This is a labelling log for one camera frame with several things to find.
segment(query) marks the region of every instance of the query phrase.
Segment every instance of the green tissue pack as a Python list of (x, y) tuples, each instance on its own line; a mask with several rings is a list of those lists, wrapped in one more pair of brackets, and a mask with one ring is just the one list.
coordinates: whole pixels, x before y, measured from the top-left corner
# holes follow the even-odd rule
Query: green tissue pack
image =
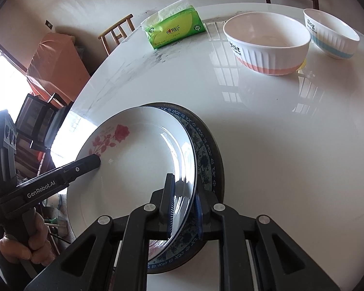
[(197, 11), (187, 0), (169, 5), (141, 25), (154, 49), (206, 31)]

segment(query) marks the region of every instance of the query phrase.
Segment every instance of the white plate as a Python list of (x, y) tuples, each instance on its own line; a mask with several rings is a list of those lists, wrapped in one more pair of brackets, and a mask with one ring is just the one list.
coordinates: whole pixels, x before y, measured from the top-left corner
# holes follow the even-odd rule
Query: white plate
[(114, 115), (88, 138), (77, 159), (96, 153), (100, 168), (67, 189), (70, 225), (78, 237), (99, 216), (129, 215), (175, 175), (172, 236), (151, 241), (149, 259), (158, 256), (179, 234), (189, 214), (197, 180), (196, 158), (185, 128), (172, 115), (154, 107), (135, 107)]

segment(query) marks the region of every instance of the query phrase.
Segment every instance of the plate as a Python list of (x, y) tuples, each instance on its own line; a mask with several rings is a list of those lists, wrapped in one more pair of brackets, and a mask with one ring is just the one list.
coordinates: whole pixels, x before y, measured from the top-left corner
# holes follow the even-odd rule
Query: plate
[[(219, 202), (224, 198), (224, 169), (220, 151), (205, 123), (193, 112), (172, 103), (151, 103), (173, 115), (182, 123), (194, 146), (198, 175), (206, 190), (213, 191)], [(194, 205), (178, 237), (156, 258), (148, 262), (148, 273), (159, 274), (182, 266), (204, 247), (198, 238), (197, 214)]]
[(134, 107), (101, 124), (77, 159), (93, 153), (101, 158), (100, 168), (67, 189), (67, 212), (76, 237), (101, 215), (129, 215), (164, 187), (167, 173), (175, 175), (172, 236), (150, 242), (149, 260), (153, 259), (178, 236), (193, 203), (197, 164), (189, 135), (166, 111)]

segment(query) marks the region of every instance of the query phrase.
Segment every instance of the wall outlet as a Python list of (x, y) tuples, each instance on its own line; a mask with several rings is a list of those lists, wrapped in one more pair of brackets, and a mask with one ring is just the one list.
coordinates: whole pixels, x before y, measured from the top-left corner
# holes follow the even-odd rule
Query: wall outlet
[(46, 20), (46, 26), (50, 29), (53, 29), (53, 24), (51, 24), (49, 21)]

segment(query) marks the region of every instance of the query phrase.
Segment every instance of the orange cloth cover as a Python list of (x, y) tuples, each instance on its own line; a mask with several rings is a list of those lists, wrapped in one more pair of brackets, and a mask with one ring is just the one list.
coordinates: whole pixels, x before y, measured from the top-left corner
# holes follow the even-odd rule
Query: orange cloth cover
[(74, 102), (89, 79), (72, 37), (58, 33), (42, 39), (27, 70), (31, 88), (45, 100), (57, 93), (66, 103)]

